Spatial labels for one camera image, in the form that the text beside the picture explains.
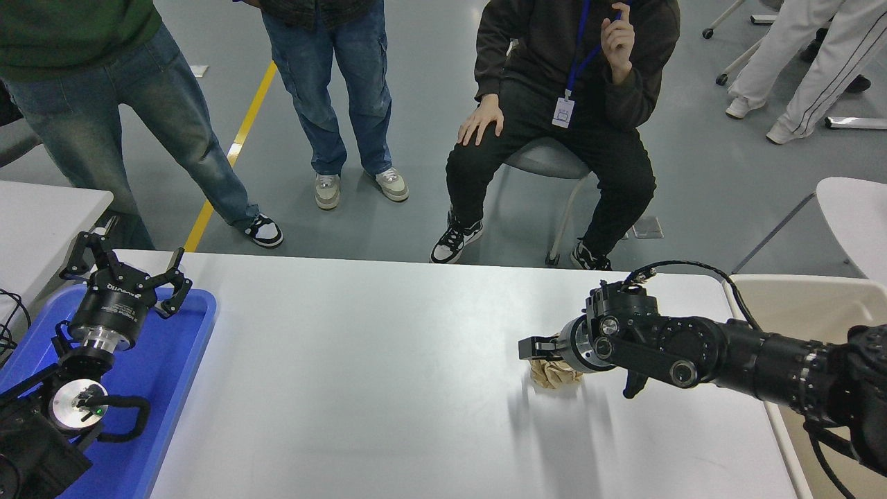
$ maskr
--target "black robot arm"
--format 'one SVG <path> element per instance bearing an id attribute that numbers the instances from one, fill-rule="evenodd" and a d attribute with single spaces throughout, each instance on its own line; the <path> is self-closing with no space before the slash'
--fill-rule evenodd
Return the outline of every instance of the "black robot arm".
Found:
<path id="1" fill-rule="evenodd" d="M 83 278 L 87 250 L 96 270 Z M 59 277 L 86 281 L 86 294 L 71 321 L 56 326 L 59 361 L 0 394 L 2 497 L 56 497 L 91 467 L 83 451 L 92 442 L 125 442 L 145 429 L 148 400 L 109 394 L 101 380 L 115 353 L 136 345 L 152 307 L 164 319 L 181 308 L 192 285 L 178 268 L 183 253 L 179 248 L 169 269 L 152 277 L 118 260 L 104 235 L 75 238 Z M 156 289 L 168 283 L 172 296 L 158 304 Z M 108 408 L 137 409 L 132 429 L 102 432 Z"/>
<path id="2" fill-rule="evenodd" d="M 747 393 L 792 408 L 816 440 L 887 476 L 887 325 L 852 328 L 846 344 L 823 344 L 741 321 L 665 317 L 639 284 L 604 281 L 584 312 L 557 337 L 523 339 L 521 359 L 565 360 L 582 372 L 626 368 L 627 398 L 650 377 Z M 827 430 L 838 426 L 850 428 L 850 441 Z"/>

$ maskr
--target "standing person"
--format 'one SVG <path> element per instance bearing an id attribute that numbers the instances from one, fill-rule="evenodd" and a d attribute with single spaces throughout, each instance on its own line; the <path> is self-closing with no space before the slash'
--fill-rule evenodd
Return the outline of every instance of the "standing person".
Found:
<path id="1" fill-rule="evenodd" d="M 197 80 L 152 0 L 0 2 L 0 78 L 75 187 L 114 194 L 120 248 L 154 248 L 123 167 L 127 104 L 191 175 L 228 225 L 260 246 L 283 241 L 247 199 Z"/>
<path id="2" fill-rule="evenodd" d="M 339 205 L 341 167 L 347 156 L 326 88 L 334 54 L 348 86 L 349 116 L 364 171 L 391 201 L 405 201 L 410 190 L 391 166 L 387 140 L 391 94 L 385 81 L 383 0 L 242 1 L 262 10 L 271 57 L 314 150 L 318 207 L 332 210 Z"/>
<path id="3" fill-rule="evenodd" d="M 483 198 L 499 165 L 531 140 L 552 137 L 599 180 L 600 201 L 570 259 L 610 269 L 608 253 L 653 199 L 636 129 L 653 113 L 679 34 L 676 0 L 629 3 L 492 0 L 483 9 L 480 106 L 459 127 L 447 161 L 451 209 L 431 262 L 456 262 L 481 235 Z"/>
<path id="4" fill-rule="evenodd" d="M 741 120 L 762 107 L 797 50 L 833 17 L 810 70 L 785 113 L 766 133 L 774 144 L 809 137 L 816 123 L 887 43 L 887 0 L 786 0 L 748 65 L 730 85 L 726 114 Z"/>

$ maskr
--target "hand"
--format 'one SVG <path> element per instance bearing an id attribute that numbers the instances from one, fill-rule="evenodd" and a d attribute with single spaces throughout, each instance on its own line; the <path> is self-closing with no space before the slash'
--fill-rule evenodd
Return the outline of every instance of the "hand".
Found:
<path id="1" fill-rule="evenodd" d="M 477 130 L 475 146 L 480 146 L 483 139 L 483 131 L 487 129 L 487 125 L 493 122 L 496 122 L 496 137 L 498 137 L 505 127 L 505 117 L 502 115 L 502 110 L 498 108 L 498 95 L 488 93 L 481 99 L 481 105 L 459 127 L 456 143 L 467 146 L 471 142 L 471 136 Z"/>
<path id="2" fill-rule="evenodd" d="M 628 20 L 631 11 L 628 5 L 619 2 L 612 6 L 622 11 L 622 19 L 604 19 L 600 24 L 600 50 L 613 71 L 613 83 L 620 84 L 632 71 L 632 62 L 628 58 L 634 48 L 634 26 Z"/>

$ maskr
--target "id badge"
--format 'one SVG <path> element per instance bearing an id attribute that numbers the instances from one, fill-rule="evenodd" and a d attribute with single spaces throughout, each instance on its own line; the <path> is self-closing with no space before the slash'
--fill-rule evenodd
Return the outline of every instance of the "id badge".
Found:
<path id="1" fill-rule="evenodd" d="M 573 116 L 573 106 L 576 102 L 565 99 L 563 97 L 557 99 L 557 106 L 554 108 L 554 118 L 552 125 L 561 128 L 569 128 L 569 119 Z"/>

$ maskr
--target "yellow floor line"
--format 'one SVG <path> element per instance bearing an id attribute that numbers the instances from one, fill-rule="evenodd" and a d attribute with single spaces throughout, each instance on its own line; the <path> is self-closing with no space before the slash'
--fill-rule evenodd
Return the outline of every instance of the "yellow floor line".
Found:
<path id="1" fill-rule="evenodd" d="M 247 141 L 249 130 L 253 128 L 255 116 L 259 114 L 259 108 L 262 107 L 262 103 L 265 100 L 265 94 L 268 93 L 268 88 L 271 86 L 271 81 L 274 79 L 274 74 L 276 72 L 277 67 L 272 62 L 268 65 L 268 69 L 265 71 L 265 76 L 262 78 L 258 90 L 255 91 L 253 103 L 249 105 L 247 115 L 243 117 L 243 123 L 240 124 L 240 130 L 238 130 L 237 136 L 234 138 L 234 143 L 231 144 L 231 148 L 228 149 L 228 162 L 231 163 L 232 168 L 234 168 L 234 163 L 237 162 L 237 158 L 240 156 L 240 150 L 243 148 L 243 143 Z M 200 215 L 197 216 L 194 226 L 191 227 L 191 233 L 188 234 L 188 241 L 184 244 L 185 251 L 194 252 L 197 250 L 197 245 L 200 244 L 200 239 L 203 237 L 204 231 L 207 230 L 209 217 L 212 214 L 212 205 L 209 204 L 209 201 L 204 202 L 203 208 L 200 209 Z"/>

